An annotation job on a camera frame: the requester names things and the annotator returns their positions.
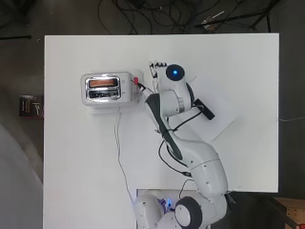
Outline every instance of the black cable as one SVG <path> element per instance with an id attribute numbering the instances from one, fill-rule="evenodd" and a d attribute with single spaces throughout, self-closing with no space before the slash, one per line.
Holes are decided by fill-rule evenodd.
<path id="1" fill-rule="evenodd" d="M 125 0 L 125 2 L 126 2 L 126 5 L 128 6 L 128 8 L 131 10 L 132 7 L 131 7 L 129 1 Z M 134 25 L 134 13 L 133 13 L 133 11 L 132 11 L 132 24 Z"/>
<path id="2" fill-rule="evenodd" d="M 172 170 L 176 171 L 177 173 L 185 176 L 185 177 L 192 177 L 191 173 L 190 172 L 181 172 L 179 170 L 176 170 L 174 167 L 172 167 L 161 155 L 161 149 L 162 149 L 162 146 L 164 144 L 165 140 L 163 140 L 159 146 L 159 150 L 158 150 L 158 155 L 160 157 L 160 159 L 169 167 L 171 168 Z"/>
<path id="3" fill-rule="evenodd" d="M 132 13 L 134 12 L 137 12 L 139 14 L 141 14 L 150 24 L 150 34 L 153 34 L 153 23 L 152 21 L 150 20 L 150 18 L 148 18 L 147 15 L 145 15 L 143 12 L 141 12 L 140 10 L 133 10 L 130 5 L 129 5 L 129 8 L 128 9 L 124 9 L 122 8 L 121 6 L 118 5 L 118 3 L 116 4 L 116 6 L 118 7 L 119 10 L 121 11 L 131 11 Z"/>
<path id="4" fill-rule="evenodd" d="M 97 18 L 98 18 L 99 24 L 108 32 L 108 34 L 112 34 L 112 33 L 107 29 L 107 27 L 103 24 L 102 19 L 101 19 L 101 17 L 100 17 L 99 11 L 100 11 L 100 8 L 101 8 L 102 1 L 103 1 L 103 0 L 99 0 L 99 2 L 98 2 L 98 7 L 97 7 Z"/>
<path id="5" fill-rule="evenodd" d="M 178 17 L 178 24 L 180 23 L 181 17 L 182 17 L 182 11 L 180 10 L 180 8 L 175 4 L 175 2 L 173 2 L 173 5 L 177 8 L 178 12 L 179 12 L 179 17 Z"/>
<path id="6" fill-rule="evenodd" d="M 180 0 L 180 1 L 184 2 L 185 4 L 188 4 L 190 6 L 196 7 L 196 6 L 200 5 L 200 4 L 202 4 L 204 0 L 198 0 L 198 2 L 196 2 L 196 3 L 191 3 L 191 2 L 189 2 L 187 0 Z"/>
<path id="7" fill-rule="evenodd" d="M 188 4 L 186 3 L 186 1 L 182 1 L 180 0 L 180 2 L 182 4 L 185 5 L 185 7 L 187 8 L 188 7 Z M 182 24 L 182 28 L 179 28 L 180 29 L 180 33 L 184 34 L 186 33 L 186 28 L 192 23 L 193 21 L 193 12 L 196 11 L 196 7 L 195 5 L 193 5 L 191 8 L 189 8 L 189 11 L 190 11 L 190 16 L 188 18 L 188 20 L 186 20 L 186 22 L 184 24 Z"/>
<path id="8" fill-rule="evenodd" d="M 157 19 L 155 18 L 154 12 L 162 13 L 162 14 L 164 14 L 164 15 L 170 17 L 170 19 L 172 20 L 173 24 L 165 25 L 165 24 L 162 24 L 162 23 L 158 22 Z M 177 24 L 174 22 L 174 20 L 171 18 L 171 16 L 168 15 L 166 12 L 161 11 L 161 10 L 151 10 L 151 13 L 152 13 L 152 19 L 153 19 L 153 21 L 155 22 L 155 24 L 157 24 L 157 25 L 159 25 L 159 26 L 161 26 L 161 27 L 172 27 L 172 26 L 177 26 Z"/>
<path id="9" fill-rule="evenodd" d="M 173 0 L 171 0 L 170 3 L 170 17 L 172 17 L 172 7 L 173 7 Z"/>
<path id="10" fill-rule="evenodd" d="M 258 13 L 262 13 L 262 12 L 264 12 L 266 10 L 266 8 L 263 8 L 263 9 L 261 9 L 261 10 L 256 10 L 256 11 L 253 11 L 253 12 L 250 12 L 250 13 L 247 13 L 247 15 L 248 16 L 256 16 Z M 239 15 L 239 16 L 237 16 L 236 18 L 235 18 L 235 20 L 238 20 L 238 19 L 241 19 L 241 18 L 238 18 L 238 17 L 241 17 L 241 16 L 243 16 L 243 15 Z M 244 25 L 244 26 L 246 26 L 246 27 L 250 27 L 250 25 L 247 25 L 247 24 L 243 24 L 243 23 L 237 23 L 237 22 L 234 22 L 234 21 L 230 21 L 230 23 L 236 23 L 236 24 L 240 24 L 240 25 Z"/>
<path id="11" fill-rule="evenodd" d="M 190 25 L 190 24 L 193 22 L 193 20 L 196 19 L 199 15 L 201 15 L 202 13 L 205 13 L 205 12 L 211 10 L 211 9 L 213 9 L 213 8 L 216 7 L 219 3 L 220 3 L 220 0 L 218 0 L 217 2 L 215 2 L 215 3 L 214 3 L 212 6 L 210 6 L 209 8 L 207 8 L 207 9 L 201 11 L 201 12 L 198 12 L 197 14 L 195 14 L 195 15 L 190 19 L 190 21 L 187 22 L 187 24 L 184 26 L 183 31 L 184 31 L 184 30 L 186 29 L 186 27 L 187 27 L 188 25 Z"/>
<path id="12" fill-rule="evenodd" d="M 134 27 L 133 23 L 131 22 L 130 18 L 127 16 L 127 14 L 121 9 L 121 7 L 118 5 L 117 0 L 112 0 L 113 4 L 117 7 L 118 10 L 125 16 L 126 20 L 130 23 L 132 26 L 132 29 L 134 30 L 135 34 L 138 34 L 136 28 Z"/>
<path id="13" fill-rule="evenodd" d="M 182 192 L 183 192 L 184 186 L 186 185 L 186 183 L 187 183 L 188 181 L 193 181 L 193 182 L 194 182 L 193 179 L 187 179 L 187 180 L 184 181 L 184 183 L 183 183 L 183 185 L 182 185 L 182 188 L 181 188 L 181 190 L 180 190 L 180 193 L 179 193 L 179 198 L 181 198 L 181 194 L 182 194 Z"/>
<path id="14" fill-rule="evenodd" d="M 231 10 L 231 12 L 228 13 L 228 15 L 226 16 L 226 18 L 224 19 L 224 21 L 222 23 L 220 23 L 214 30 L 213 32 L 216 32 L 220 29 L 220 27 L 223 26 L 223 24 L 225 24 L 228 20 L 228 18 L 231 16 L 231 14 L 240 6 L 240 4 L 246 2 L 246 0 L 235 0 L 236 2 L 236 6 Z"/>
<path id="15" fill-rule="evenodd" d="M 175 128 L 173 128 L 173 131 L 176 132 L 182 125 L 186 124 L 187 122 L 193 120 L 194 118 L 196 118 L 197 116 L 200 116 L 201 112 L 199 112 L 198 114 L 195 114 L 194 116 L 188 118 L 187 120 L 181 122 L 179 125 L 177 125 Z"/>
<path id="16" fill-rule="evenodd" d="M 142 89 L 142 92 L 143 91 L 145 91 L 145 89 L 147 89 L 147 90 L 149 90 L 152 94 L 154 94 L 154 92 L 153 92 L 153 90 L 152 89 L 150 89 L 150 88 L 148 88 L 148 87 L 146 87 L 146 86 L 144 86 L 143 84 L 141 84 L 141 83 L 137 83 L 136 84 L 136 86 L 139 88 L 139 89 Z"/>
<path id="17" fill-rule="evenodd" d="M 178 160 L 172 153 L 170 147 L 167 145 L 166 146 L 167 150 L 168 150 L 168 153 L 169 155 L 172 157 L 172 159 L 174 159 L 176 162 L 178 162 L 180 165 L 183 165 L 184 167 L 188 167 L 185 163 L 181 162 L 180 160 Z"/>
<path id="18" fill-rule="evenodd" d="M 144 9 L 144 10 L 163 10 L 163 8 L 169 7 L 171 3 L 166 4 L 166 5 L 161 5 L 161 6 L 155 7 L 155 8 L 153 8 L 147 1 L 144 4 L 149 5 L 148 7 L 142 6 L 142 9 Z"/>
<path id="19" fill-rule="evenodd" d="M 237 24 L 237 23 L 225 22 L 225 25 L 234 26 L 234 27 L 240 27 L 240 28 L 245 28 L 245 29 L 248 29 L 248 28 L 249 28 L 249 26 L 239 25 L 239 24 Z"/>

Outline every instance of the white table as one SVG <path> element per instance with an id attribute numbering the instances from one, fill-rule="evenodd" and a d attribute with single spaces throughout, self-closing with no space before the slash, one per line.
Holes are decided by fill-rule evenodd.
<path id="1" fill-rule="evenodd" d="M 235 122 L 214 142 L 231 190 L 277 191 L 278 35 L 47 36 L 44 228 L 135 228 L 117 163 L 116 115 L 92 114 L 84 73 L 178 63 L 230 98 Z M 123 114 L 122 163 L 130 189 L 180 189 L 185 180 L 157 157 L 160 136 L 144 112 Z"/>

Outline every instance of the gray floor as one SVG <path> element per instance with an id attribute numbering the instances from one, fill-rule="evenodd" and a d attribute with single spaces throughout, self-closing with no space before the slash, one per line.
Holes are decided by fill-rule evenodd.
<path id="1" fill-rule="evenodd" d="M 198 10 L 208 8 L 215 1 L 205 0 L 203 2 Z M 260 10 L 268 2 L 264 0 L 247 0 L 234 15 Z M 228 12 L 234 7 L 234 4 L 234 0 L 222 1 L 214 9 L 199 16 L 194 23 L 201 22 L 207 16 L 215 15 L 222 10 Z M 32 35 L 32 40 L 0 42 L 0 69 L 2 76 L 0 90 L 6 94 L 10 108 L 16 118 L 18 118 L 18 99 L 20 94 L 42 94 L 44 92 L 44 35 L 108 34 L 97 20 L 97 5 L 97 0 L 43 0 L 37 2 L 30 12 L 30 25 L 28 27 L 12 25 L 0 31 L 0 36 L 21 33 Z M 280 33 L 279 116 L 285 119 L 305 115 L 305 106 L 303 106 L 305 96 L 302 92 L 305 83 L 305 65 L 303 64 L 305 59 L 304 9 L 305 1 L 303 0 L 282 0 L 271 14 L 272 29 L 274 32 Z M 110 0 L 102 2 L 100 14 L 103 22 L 113 34 L 129 33 L 130 25 Z M 171 23 L 168 18 L 162 15 L 158 15 L 157 18 L 162 23 Z M 242 20 L 241 22 L 249 23 L 251 21 L 253 19 Z M 148 22 L 138 14 L 135 16 L 135 26 L 138 33 L 149 33 Z M 259 32 L 267 31 L 265 20 L 258 25 L 257 29 Z M 193 27 L 189 27 L 187 31 L 189 33 L 203 32 L 203 30 L 194 29 Z M 218 32 L 251 31 L 224 25 Z M 153 23 L 153 33 L 169 34 L 171 33 L 171 28 L 163 28 Z M 19 121 L 37 148 L 39 155 L 43 157 L 43 121 L 30 119 L 20 119 Z M 305 120 L 281 122 L 279 123 L 279 129 L 278 195 L 286 198 L 305 198 L 305 185 L 303 183 L 305 177 L 305 141 L 303 139 Z M 251 202 L 242 195 L 236 198 L 239 199 L 241 205 L 247 201 Z M 249 208 L 251 204 L 247 205 L 249 216 L 255 208 Z M 230 221 L 230 223 L 226 222 L 225 224 L 236 223 L 236 219 L 231 218 Z"/>

